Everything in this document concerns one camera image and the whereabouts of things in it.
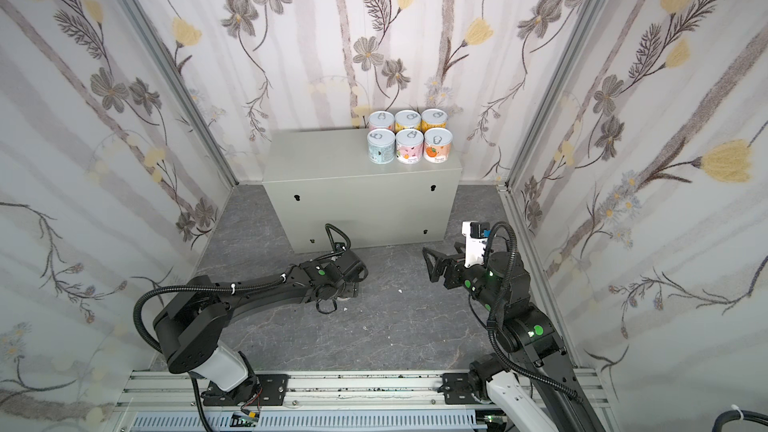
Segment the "orange persimmon label can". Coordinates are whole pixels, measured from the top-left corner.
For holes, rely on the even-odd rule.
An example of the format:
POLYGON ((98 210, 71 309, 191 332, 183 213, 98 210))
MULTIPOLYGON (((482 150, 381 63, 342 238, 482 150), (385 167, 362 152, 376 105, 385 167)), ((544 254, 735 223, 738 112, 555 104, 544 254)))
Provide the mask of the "orange persimmon label can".
POLYGON ((424 133, 424 158, 431 163, 446 162, 450 156, 453 134, 446 128, 434 127, 424 133))

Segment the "pink label can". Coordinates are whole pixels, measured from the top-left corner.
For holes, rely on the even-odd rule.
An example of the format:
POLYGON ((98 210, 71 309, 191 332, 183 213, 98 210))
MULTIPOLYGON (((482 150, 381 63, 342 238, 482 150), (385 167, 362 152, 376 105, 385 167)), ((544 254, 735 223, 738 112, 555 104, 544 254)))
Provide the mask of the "pink label can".
POLYGON ((423 156, 424 136, 418 129, 408 128, 396 134, 396 158, 404 164, 418 163, 423 156))

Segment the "blue label can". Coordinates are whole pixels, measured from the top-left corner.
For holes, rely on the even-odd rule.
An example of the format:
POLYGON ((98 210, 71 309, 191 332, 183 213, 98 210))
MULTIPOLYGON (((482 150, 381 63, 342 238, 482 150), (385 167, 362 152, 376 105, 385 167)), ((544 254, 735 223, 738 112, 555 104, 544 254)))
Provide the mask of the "blue label can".
POLYGON ((396 135, 389 129, 372 129, 367 134, 368 154, 372 163, 384 165, 395 159, 396 135))

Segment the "yellow white label can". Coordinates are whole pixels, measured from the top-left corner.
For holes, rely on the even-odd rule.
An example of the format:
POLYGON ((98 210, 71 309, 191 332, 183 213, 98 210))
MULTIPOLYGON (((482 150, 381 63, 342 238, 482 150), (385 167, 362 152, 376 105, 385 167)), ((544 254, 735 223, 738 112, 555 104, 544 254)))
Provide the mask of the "yellow white label can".
POLYGON ((401 110, 395 114, 394 118, 396 133, 406 129, 421 130, 421 114, 417 111, 401 110))

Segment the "purple label can front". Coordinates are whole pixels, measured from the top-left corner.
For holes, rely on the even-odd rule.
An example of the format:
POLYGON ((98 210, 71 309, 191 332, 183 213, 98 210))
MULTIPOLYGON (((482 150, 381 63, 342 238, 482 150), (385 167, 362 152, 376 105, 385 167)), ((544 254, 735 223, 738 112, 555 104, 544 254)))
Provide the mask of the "purple label can front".
POLYGON ((369 115, 368 128, 370 130, 385 129, 394 131, 395 116, 388 111, 374 111, 369 115))

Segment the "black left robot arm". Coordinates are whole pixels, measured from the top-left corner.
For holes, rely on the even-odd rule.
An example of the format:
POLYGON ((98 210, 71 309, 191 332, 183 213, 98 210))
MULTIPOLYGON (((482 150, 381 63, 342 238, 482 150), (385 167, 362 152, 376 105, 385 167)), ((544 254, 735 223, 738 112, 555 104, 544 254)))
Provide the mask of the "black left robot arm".
POLYGON ((224 329, 283 305, 311 303, 323 313, 322 302, 337 306, 343 294, 368 276, 351 239, 332 224, 325 231, 331 252, 292 264, 280 274, 229 283, 200 275, 144 293, 133 309, 137 333, 163 355, 170 373, 207 379, 224 394, 255 394, 258 376, 241 353, 221 340, 224 329))

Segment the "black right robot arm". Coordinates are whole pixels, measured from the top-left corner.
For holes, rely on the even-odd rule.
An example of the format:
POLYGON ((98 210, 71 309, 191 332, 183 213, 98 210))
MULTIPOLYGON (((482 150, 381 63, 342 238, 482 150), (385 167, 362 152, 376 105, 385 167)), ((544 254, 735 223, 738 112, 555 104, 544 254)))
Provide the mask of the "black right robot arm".
POLYGON ((491 354, 471 363, 469 392, 500 409, 518 431, 601 431, 565 342, 531 298, 531 277, 512 226, 466 222, 464 243, 447 255, 423 248, 431 282, 461 288, 487 311, 491 354))

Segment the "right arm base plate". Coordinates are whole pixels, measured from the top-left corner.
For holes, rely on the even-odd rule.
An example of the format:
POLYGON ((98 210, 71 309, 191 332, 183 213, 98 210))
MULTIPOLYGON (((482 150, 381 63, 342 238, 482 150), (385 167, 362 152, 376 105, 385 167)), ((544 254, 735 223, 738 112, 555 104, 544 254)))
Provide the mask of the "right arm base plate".
POLYGON ((452 372, 441 376, 437 389, 447 405, 491 404, 485 382, 475 372, 452 372))

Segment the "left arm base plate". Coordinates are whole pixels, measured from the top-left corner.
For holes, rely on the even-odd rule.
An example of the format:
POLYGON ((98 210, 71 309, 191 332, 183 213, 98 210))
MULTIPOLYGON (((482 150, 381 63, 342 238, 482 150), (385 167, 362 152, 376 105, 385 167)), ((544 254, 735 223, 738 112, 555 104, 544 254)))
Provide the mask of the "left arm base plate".
POLYGON ((205 406, 282 406, 288 390, 288 374, 257 374, 229 392, 214 382, 201 392, 205 406))

